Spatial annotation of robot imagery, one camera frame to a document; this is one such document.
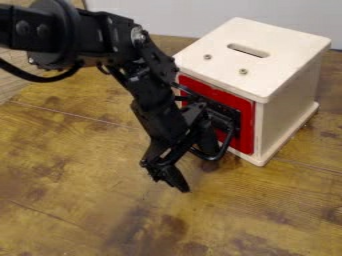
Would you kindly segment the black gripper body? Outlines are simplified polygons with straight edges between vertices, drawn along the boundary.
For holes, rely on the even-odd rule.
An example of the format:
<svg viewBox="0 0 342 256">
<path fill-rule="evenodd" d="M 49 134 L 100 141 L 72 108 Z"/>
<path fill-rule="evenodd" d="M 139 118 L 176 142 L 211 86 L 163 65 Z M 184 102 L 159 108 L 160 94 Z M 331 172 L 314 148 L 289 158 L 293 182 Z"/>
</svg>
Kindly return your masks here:
<svg viewBox="0 0 342 256">
<path fill-rule="evenodd" d="M 179 108 L 174 101 L 144 108 L 134 100 L 131 103 L 136 118 L 151 138 L 142 166 L 151 167 L 174 165 L 195 144 L 194 126 L 200 118 L 206 118 L 207 104 L 192 103 Z"/>
</svg>

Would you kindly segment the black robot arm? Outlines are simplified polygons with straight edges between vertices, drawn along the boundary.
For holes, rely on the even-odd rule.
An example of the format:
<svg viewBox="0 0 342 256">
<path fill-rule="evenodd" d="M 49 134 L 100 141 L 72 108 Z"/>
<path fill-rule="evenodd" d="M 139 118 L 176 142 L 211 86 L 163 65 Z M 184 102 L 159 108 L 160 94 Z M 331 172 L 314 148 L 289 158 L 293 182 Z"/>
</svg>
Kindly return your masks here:
<svg viewBox="0 0 342 256">
<path fill-rule="evenodd" d="M 27 53 L 28 62 L 60 75 L 40 77 L 0 58 L 0 69 L 36 83 L 71 77 L 94 66 L 114 76 L 134 97 L 131 109 L 151 138 L 140 165 L 156 181 L 186 193 L 187 181 L 175 166 L 186 153 L 219 158 L 207 103 L 182 89 L 175 59 L 156 46 L 132 19 L 76 8 L 67 0 L 35 0 L 31 6 L 0 4 L 0 47 Z"/>
</svg>

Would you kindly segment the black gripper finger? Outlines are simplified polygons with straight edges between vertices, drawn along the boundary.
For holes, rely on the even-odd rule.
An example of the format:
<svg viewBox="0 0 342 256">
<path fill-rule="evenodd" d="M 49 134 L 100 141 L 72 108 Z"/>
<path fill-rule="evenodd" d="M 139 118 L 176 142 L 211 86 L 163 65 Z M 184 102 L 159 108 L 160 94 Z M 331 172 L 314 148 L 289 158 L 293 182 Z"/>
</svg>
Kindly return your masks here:
<svg viewBox="0 0 342 256">
<path fill-rule="evenodd" d="M 192 148 L 191 153 L 198 157 L 214 157 L 219 152 L 219 144 L 211 120 L 200 118 L 195 123 L 194 131 L 198 148 Z"/>
<path fill-rule="evenodd" d="M 171 187 L 175 187 L 182 193 L 190 191 L 188 183 L 182 172 L 174 165 L 151 167 L 148 173 L 155 182 L 164 181 Z"/>
</svg>

